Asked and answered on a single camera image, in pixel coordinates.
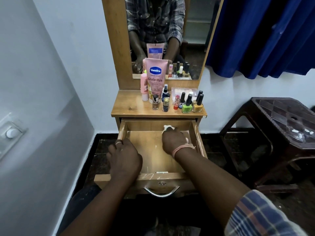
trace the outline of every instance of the mirror frame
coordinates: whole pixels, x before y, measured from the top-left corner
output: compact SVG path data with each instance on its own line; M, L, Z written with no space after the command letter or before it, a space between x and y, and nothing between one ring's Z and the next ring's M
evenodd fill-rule
M198 80L178 80L178 79L165 79L164 83L168 84L168 87L182 87L182 88L198 88L202 77L202 73L207 60L208 52L212 43L214 32L218 23L222 4L224 0L221 0L218 14L215 18L215 24L211 33L210 42L207 48L207 52L203 61L203 67ZM104 15L106 20L106 26L111 44L112 55L114 59L116 76L118 80L119 89L128 90L140 90L140 79L134 79L132 77L131 56L129 35L127 26L127 15L125 0L102 0Z

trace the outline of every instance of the plaid sleeve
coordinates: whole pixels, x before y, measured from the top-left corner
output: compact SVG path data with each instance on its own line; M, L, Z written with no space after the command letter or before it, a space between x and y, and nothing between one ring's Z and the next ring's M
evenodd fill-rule
M126 13L127 13L127 24L128 31L137 31L139 32L139 15L138 9L135 6L135 0L125 0L126 4Z
M225 236L307 236L297 224L262 193L248 192L238 202L224 231Z
M185 17L185 0L173 0L171 3L172 16L169 23L168 40L171 37L178 39L179 43L183 41L183 25Z

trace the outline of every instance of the drawer handle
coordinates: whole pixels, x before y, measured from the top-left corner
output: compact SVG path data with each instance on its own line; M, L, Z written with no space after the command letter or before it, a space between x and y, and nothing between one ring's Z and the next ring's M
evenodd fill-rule
M151 190L149 190L148 188L144 188L147 192L149 192L151 195L154 195L158 198L166 198L169 197L171 194L173 194L177 189L179 188L179 186L177 186L174 190L172 190L170 193L168 194L155 194L153 193Z

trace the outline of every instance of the wall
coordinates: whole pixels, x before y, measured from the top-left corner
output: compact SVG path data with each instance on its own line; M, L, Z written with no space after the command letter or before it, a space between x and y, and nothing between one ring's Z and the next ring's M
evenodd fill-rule
M110 116L118 91L101 0L34 0L68 75L91 119L101 132L117 132ZM293 97L315 104L315 71L307 76L284 73L279 79L222 78L205 69L200 89L208 117L201 133L216 133L251 97Z
M118 92L101 0L34 0L93 127L118 132L110 116Z
M29 130L0 162L1 235L51 235L94 129L32 0L0 0L0 119Z

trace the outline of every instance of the finger ring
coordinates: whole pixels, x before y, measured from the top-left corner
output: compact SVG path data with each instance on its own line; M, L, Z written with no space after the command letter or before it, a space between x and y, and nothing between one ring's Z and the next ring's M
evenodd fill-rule
M121 140L120 140L120 142L116 142L116 143L115 143L115 146L116 146L118 143L121 143L121 144L122 144L122 143L123 143L123 141L121 141Z

